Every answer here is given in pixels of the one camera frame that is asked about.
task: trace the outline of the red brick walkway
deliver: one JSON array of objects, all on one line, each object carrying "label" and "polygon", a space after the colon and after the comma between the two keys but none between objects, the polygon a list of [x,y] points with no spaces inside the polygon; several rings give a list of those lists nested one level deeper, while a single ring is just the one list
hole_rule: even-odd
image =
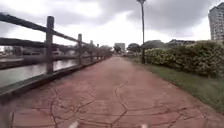
[{"label": "red brick walkway", "polygon": [[113,57],[7,106],[14,128],[224,128],[223,117],[140,66]]}]

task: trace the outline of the lamp post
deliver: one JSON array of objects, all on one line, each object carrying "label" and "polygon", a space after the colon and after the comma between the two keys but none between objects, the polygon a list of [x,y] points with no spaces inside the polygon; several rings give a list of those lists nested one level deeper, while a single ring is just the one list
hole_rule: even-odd
[{"label": "lamp post", "polygon": [[[144,3],[146,0],[137,0],[141,4],[141,10],[142,10],[142,46],[145,42],[145,19],[144,19]],[[142,47],[142,56],[141,56],[141,62],[142,64],[145,63],[145,48]]]}]

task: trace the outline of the wooden fence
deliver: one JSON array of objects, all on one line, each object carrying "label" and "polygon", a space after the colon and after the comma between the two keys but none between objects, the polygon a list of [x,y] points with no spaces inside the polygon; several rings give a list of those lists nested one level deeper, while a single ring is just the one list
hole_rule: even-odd
[{"label": "wooden fence", "polygon": [[[46,63],[46,73],[52,74],[53,73],[53,48],[60,48],[60,47],[66,47],[64,45],[59,44],[53,44],[53,36],[58,36],[61,38],[64,38],[69,41],[77,42],[78,48],[69,48],[70,50],[76,50],[77,53],[77,62],[78,65],[82,65],[82,60],[84,57],[82,57],[83,54],[83,45],[88,45],[87,43],[82,41],[82,34],[78,35],[78,39],[75,39],[73,37],[64,35],[60,32],[57,32],[54,30],[54,17],[48,16],[47,17],[47,25],[46,27],[37,25],[35,23],[19,19],[17,17],[0,13],[0,21],[11,23],[14,25],[19,25],[22,27],[26,27],[29,29],[37,30],[46,33],[46,39],[45,42],[38,42],[38,41],[30,41],[30,40],[20,40],[20,39],[10,39],[10,38],[0,38],[0,46],[23,46],[23,47],[34,47],[34,48],[45,48],[45,63]],[[104,57],[108,57],[109,54],[103,54],[105,52],[100,51],[99,47],[96,47],[95,49],[92,48],[89,51],[90,55],[85,58],[90,58],[91,63],[93,63],[95,57],[98,59],[102,59]]]}]

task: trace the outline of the grass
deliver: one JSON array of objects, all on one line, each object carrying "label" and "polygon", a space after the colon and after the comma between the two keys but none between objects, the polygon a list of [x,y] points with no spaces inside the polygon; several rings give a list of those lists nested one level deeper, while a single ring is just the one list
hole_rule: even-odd
[{"label": "grass", "polygon": [[[138,58],[130,58],[134,63],[140,64]],[[224,76],[219,78],[205,78],[180,72],[167,67],[146,64],[143,65],[162,79],[173,83],[185,90],[205,104],[224,114]]]}]

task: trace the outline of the river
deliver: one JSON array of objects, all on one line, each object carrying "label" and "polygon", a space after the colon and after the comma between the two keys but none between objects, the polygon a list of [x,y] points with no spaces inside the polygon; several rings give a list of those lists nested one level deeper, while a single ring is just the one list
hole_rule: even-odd
[{"label": "river", "polygon": [[[54,62],[54,71],[75,66],[75,60],[63,60]],[[0,88],[46,73],[45,64],[17,67],[0,70]]]}]

